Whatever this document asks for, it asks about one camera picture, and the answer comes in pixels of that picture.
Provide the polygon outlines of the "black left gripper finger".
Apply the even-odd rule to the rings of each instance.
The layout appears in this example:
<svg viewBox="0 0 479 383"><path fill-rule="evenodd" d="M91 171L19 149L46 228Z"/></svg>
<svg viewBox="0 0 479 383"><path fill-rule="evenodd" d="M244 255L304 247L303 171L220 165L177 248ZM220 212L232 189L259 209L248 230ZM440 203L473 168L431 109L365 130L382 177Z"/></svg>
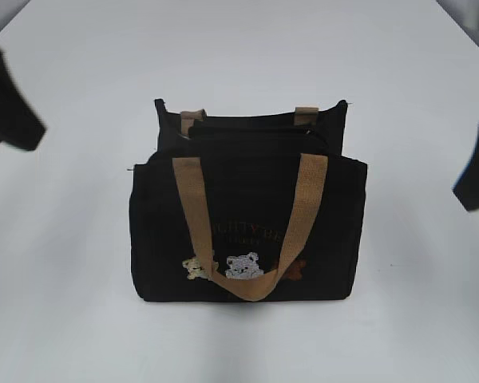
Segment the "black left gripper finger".
<svg viewBox="0 0 479 383"><path fill-rule="evenodd" d="M0 50L0 143L31 152L45 133L46 127L13 82Z"/></svg>

